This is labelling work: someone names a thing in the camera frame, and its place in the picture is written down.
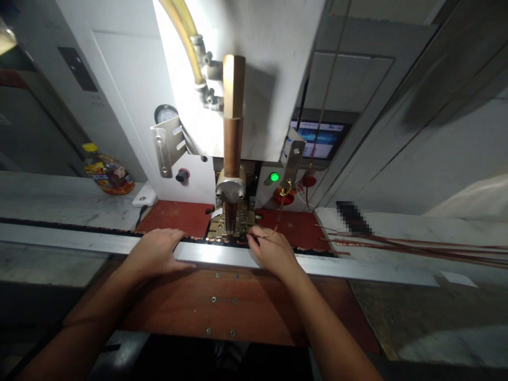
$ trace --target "red button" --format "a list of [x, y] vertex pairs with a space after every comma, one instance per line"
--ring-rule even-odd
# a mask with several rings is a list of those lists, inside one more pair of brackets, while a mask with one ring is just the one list
[[302, 184], [306, 188], [312, 188], [314, 185], [316, 185], [317, 182], [317, 179], [312, 175], [305, 175], [302, 179]]

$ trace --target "metal plate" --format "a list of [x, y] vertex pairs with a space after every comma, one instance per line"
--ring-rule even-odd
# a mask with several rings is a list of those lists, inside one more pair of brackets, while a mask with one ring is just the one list
[[155, 140], [160, 175], [164, 178], [172, 178], [171, 167], [186, 152], [180, 118], [175, 117], [157, 124], [151, 127], [151, 130]]
[[[139, 240], [137, 237], [123, 237], [112, 234], [0, 224], [0, 241], [5, 242], [126, 255]], [[181, 261], [252, 269], [261, 268], [256, 262], [254, 254], [246, 248], [180, 242], [174, 253], [175, 258]], [[432, 274], [424, 269], [372, 264], [352, 259], [326, 259], [299, 255], [297, 255], [297, 260], [305, 272], [310, 275], [420, 286], [439, 286]]]
[[300, 161], [302, 160], [304, 149], [305, 139], [290, 127], [287, 132], [284, 150], [282, 155], [280, 155], [280, 162], [284, 166], [284, 176], [280, 182], [282, 188], [287, 189], [289, 182], [291, 182], [293, 187], [296, 186], [296, 176], [300, 168]]

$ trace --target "cable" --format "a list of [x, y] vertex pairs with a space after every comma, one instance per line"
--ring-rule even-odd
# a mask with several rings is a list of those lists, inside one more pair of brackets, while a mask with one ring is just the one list
[[[316, 144], [318, 141], [319, 130], [321, 129], [321, 122], [323, 121], [324, 108], [326, 106], [326, 101], [328, 100], [328, 94], [330, 92], [330, 85], [332, 83], [333, 71], [335, 68], [335, 63], [337, 62], [337, 56], [339, 55], [340, 44], [342, 42], [342, 37], [344, 36], [344, 30], [346, 29], [346, 22], [349, 17], [351, 3], [352, 3], [352, 0], [349, 0], [348, 6], [346, 7], [346, 12], [344, 13], [344, 20], [342, 21], [342, 26], [340, 28], [339, 41], [337, 42], [337, 48], [335, 49], [335, 54], [333, 55], [333, 63], [332, 63], [332, 67], [330, 70], [330, 75], [328, 76], [328, 83], [326, 84], [326, 92], [324, 93], [323, 106], [321, 107], [321, 114], [319, 115], [319, 123], [317, 124], [318, 126], [317, 126], [317, 130], [316, 130], [316, 139], [314, 140], [314, 146], [312, 147], [311, 160], [309, 162], [309, 169], [307, 171], [307, 179], [309, 179], [311, 176], [312, 161], [314, 160], [314, 152], [316, 150]], [[307, 190], [306, 190], [306, 195], [305, 195], [305, 202], [307, 204], [307, 207], [310, 209], [310, 207], [309, 207], [309, 187], [307, 186], [306, 188], [307, 188]]]
[[189, 12], [189, 8], [187, 7], [185, 0], [173, 0], [173, 3], [175, 4], [178, 14], [182, 18], [185, 30], [187, 31], [187, 35], [197, 35], [196, 24], [194, 24], [194, 20], [192, 19], [191, 13]]
[[185, 26], [175, 8], [175, 5], [171, 2], [171, 0], [159, 0], [159, 2], [168, 14], [169, 19], [173, 23], [173, 26], [175, 27], [176, 32], [178, 33], [178, 36], [184, 45], [185, 52], [187, 53], [189, 61], [191, 62], [190, 64], [192, 67], [192, 73], [194, 74], [194, 83], [197, 85], [202, 85], [205, 83], [205, 81], [203, 79], [203, 75], [201, 74], [201, 67], [199, 66], [199, 61], [197, 59], [196, 51], [194, 50], [194, 45], [192, 44], [191, 39], [187, 34], [187, 30], [185, 29]]

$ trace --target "metal bracket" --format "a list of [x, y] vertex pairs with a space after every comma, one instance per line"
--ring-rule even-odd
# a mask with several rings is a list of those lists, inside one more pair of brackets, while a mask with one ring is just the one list
[[171, 167], [187, 151], [180, 118], [166, 120], [150, 129], [155, 140], [160, 175], [164, 178], [172, 178]]
[[287, 188], [289, 182], [296, 184], [296, 176], [302, 161], [303, 150], [305, 149], [305, 139], [303, 139], [296, 130], [289, 128], [286, 142], [280, 155], [280, 162], [284, 166], [284, 176], [280, 182], [282, 188]]

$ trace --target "metal guide rail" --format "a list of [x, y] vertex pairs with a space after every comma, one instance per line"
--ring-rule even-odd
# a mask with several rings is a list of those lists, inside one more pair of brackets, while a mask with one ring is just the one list
[[[103, 232], [81, 231], [81, 226], [73, 225], [55, 224], [57, 228], [49, 228], [36, 226], [47, 223], [23, 224], [22, 221], [12, 223], [13, 220], [9, 222], [11, 223], [0, 223], [0, 241], [111, 254], [129, 254], [143, 235], [109, 229], [102, 229]], [[178, 260], [197, 264], [261, 268], [254, 254], [248, 248], [238, 245], [224, 246], [210, 244], [208, 241], [184, 239], [176, 246], [174, 254]], [[299, 254], [296, 256], [298, 263], [310, 275], [439, 287], [426, 269], [374, 264], [354, 259], [329, 259]]]

